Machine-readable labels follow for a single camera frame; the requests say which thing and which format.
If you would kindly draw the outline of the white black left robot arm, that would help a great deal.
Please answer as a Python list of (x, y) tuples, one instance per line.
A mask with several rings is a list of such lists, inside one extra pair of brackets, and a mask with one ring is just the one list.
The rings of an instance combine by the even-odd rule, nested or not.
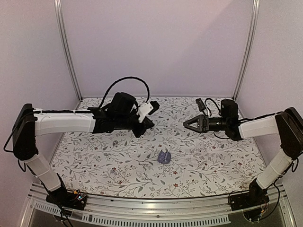
[(147, 116), (159, 107), (156, 101), (146, 101), (139, 105), (135, 97), (124, 92), (116, 93), (104, 107), (89, 107), (84, 110), (42, 110), (33, 108), (32, 104), (25, 104), (9, 137), (13, 143), (13, 154), (40, 180), (48, 193), (47, 202), (82, 210), (87, 201), (87, 193), (66, 189), (61, 177), (39, 153), (36, 137), (67, 132), (100, 134), (131, 130), (139, 138), (147, 129), (154, 127)]

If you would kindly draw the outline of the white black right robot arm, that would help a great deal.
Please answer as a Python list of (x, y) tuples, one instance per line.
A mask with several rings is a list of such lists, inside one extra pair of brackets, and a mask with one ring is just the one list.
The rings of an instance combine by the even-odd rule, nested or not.
[(197, 133), (223, 131), (233, 141), (254, 139), (266, 160), (266, 168), (249, 184), (248, 192), (231, 195), (232, 210), (259, 206), (269, 201), (268, 188), (297, 165), (303, 153), (303, 118), (294, 107), (254, 118), (240, 118), (238, 104), (224, 99), (213, 117), (206, 102), (196, 100), (200, 115), (183, 123)]

